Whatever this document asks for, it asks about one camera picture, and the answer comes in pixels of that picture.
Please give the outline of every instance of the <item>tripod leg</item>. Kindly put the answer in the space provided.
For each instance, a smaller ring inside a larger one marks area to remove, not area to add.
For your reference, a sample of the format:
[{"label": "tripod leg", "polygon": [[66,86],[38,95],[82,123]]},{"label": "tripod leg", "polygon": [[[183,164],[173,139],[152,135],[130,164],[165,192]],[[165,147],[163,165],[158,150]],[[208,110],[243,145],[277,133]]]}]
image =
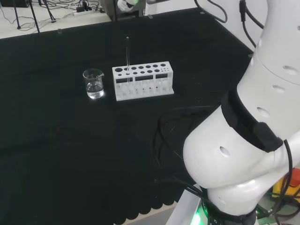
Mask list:
[{"label": "tripod leg", "polygon": [[47,8],[47,10],[48,10],[48,13],[49,13],[49,15],[50,15],[51,20],[52,20],[52,21],[55,20],[54,16],[53,16],[52,13],[50,12],[50,9],[49,9],[49,7],[48,7],[47,0],[43,0],[43,2],[44,2],[45,6],[46,6],[46,8]]},{"label": "tripod leg", "polygon": [[33,7],[32,7],[31,0],[29,0],[29,4],[30,4],[31,11],[32,11],[34,22],[36,23],[36,26],[37,26],[37,32],[39,33],[38,22],[37,22],[37,19],[36,19],[36,15],[34,14],[34,10],[33,10]]},{"label": "tripod leg", "polygon": [[21,29],[21,26],[20,26],[20,23],[19,23],[19,17],[18,17],[18,13],[17,13],[17,8],[15,6],[15,0],[13,0],[13,5],[14,5],[14,8],[15,8],[15,18],[17,19],[17,24],[18,24],[17,29]]}]

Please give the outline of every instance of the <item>water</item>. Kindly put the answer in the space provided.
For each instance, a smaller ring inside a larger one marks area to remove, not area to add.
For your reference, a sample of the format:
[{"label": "water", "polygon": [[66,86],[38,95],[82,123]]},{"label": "water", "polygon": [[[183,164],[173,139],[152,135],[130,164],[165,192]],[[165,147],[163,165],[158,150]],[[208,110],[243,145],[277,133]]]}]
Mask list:
[{"label": "water", "polygon": [[86,92],[92,99],[100,98],[104,95],[103,85],[101,82],[90,82],[86,86]]}]

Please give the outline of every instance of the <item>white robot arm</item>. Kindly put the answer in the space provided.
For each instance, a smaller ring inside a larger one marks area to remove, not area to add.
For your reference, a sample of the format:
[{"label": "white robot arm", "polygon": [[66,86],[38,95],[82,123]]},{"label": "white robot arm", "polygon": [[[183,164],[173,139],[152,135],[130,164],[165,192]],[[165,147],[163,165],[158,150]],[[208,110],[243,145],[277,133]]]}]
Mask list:
[{"label": "white robot arm", "polygon": [[300,162],[300,2],[267,2],[267,21],[245,75],[183,150],[191,177],[233,216],[251,213],[288,172],[281,140],[290,144],[293,166]]},{"label": "white robot arm", "polygon": [[130,12],[139,0],[118,0],[118,7],[122,12]]}]

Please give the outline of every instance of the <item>white test tube rack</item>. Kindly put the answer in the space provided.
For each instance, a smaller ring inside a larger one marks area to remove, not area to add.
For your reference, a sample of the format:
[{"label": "white test tube rack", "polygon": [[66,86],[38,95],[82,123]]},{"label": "white test tube rack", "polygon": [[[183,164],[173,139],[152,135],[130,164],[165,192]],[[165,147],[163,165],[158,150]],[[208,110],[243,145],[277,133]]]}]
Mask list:
[{"label": "white test tube rack", "polygon": [[117,101],[174,94],[173,70],[169,62],[113,67]]}]

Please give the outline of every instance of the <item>black tablecloth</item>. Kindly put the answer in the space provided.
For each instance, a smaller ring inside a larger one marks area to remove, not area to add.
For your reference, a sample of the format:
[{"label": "black tablecloth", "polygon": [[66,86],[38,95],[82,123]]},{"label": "black tablecloth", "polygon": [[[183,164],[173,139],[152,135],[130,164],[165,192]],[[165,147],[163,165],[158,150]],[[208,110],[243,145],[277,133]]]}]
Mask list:
[{"label": "black tablecloth", "polygon": [[[116,102],[111,68],[126,64],[127,36],[131,64],[170,62],[174,95]],[[179,200],[182,188],[150,185],[167,177],[150,153],[158,116],[217,105],[251,53],[195,9],[2,39],[0,50],[0,223],[14,225],[122,224]],[[90,67],[105,74],[99,101],[83,84]],[[167,128],[179,154],[186,126]]]}]

